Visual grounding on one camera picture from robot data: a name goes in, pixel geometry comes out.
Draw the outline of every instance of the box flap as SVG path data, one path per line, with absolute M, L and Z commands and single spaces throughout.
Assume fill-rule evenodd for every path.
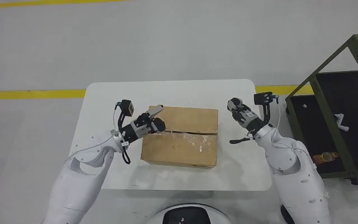
M 166 130 L 187 133 L 218 133 L 218 110 L 201 108 L 177 108 L 164 106 L 156 117 L 166 124 Z

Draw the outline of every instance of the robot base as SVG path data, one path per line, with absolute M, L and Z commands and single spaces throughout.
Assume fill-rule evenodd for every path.
M 222 212 L 204 204 L 178 204 L 162 210 L 146 224 L 231 224 Z

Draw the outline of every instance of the black cable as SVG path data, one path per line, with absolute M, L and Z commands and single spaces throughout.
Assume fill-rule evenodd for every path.
M 124 160 L 124 162 L 126 163 L 126 164 L 130 164 L 130 158 L 129 158 L 129 156 L 128 156 L 128 154 L 127 154 L 127 150 L 124 150 L 123 152 L 122 152 L 122 158 L 123 158 L 123 160 Z
M 123 125 L 124 117 L 125 116 L 123 114 L 123 111 L 121 111 L 121 114 L 119 115 L 118 122 L 117 122 L 118 130 L 119 130 L 120 133 L 122 133 L 122 125 Z

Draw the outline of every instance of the cardboard box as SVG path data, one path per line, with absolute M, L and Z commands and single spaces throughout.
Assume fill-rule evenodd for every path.
M 218 151 L 218 110 L 166 107 L 166 131 L 143 138 L 141 159 L 157 165 L 211 168 Z

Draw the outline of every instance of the orange object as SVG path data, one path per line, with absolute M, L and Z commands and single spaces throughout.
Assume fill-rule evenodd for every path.
M 338 158 L 340 155 L 337 152 L 323 152 L 320 155 L 313 156 L 313 162 L 317 165 L 325 162 L 331 162 Z

